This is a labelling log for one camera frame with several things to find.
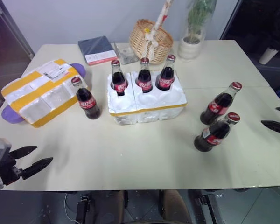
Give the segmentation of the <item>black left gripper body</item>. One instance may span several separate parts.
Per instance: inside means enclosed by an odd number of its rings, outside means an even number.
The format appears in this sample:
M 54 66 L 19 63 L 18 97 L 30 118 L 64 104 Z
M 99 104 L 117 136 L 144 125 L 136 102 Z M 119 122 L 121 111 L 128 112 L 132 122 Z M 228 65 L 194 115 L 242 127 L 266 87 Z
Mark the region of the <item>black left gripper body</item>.
M 19 159 L 18 155 L 16 151 L 12 151 L 4 155 L 0 160 L 0 177 L 6 186 L 21 177 L 22 170 L 15 166 L 16 159 Z

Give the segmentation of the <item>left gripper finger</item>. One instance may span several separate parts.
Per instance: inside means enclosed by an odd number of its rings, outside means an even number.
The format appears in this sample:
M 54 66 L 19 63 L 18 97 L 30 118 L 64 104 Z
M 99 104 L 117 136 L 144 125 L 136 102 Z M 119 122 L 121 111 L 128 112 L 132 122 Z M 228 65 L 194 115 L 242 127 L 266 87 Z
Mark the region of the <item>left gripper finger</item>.
M 9 152 L 9 157 L 13 160 L 23 158 L 37 149 L 37 146 L 24 146 Z
M 45 169 L 53 160 L 53 157 L 41 159 L 35 163 L 33 163 L 30 167 L 22 170 L 21 177 L 23 180 L 26 180 L 33 175 L 39 173 L 43 169 Z

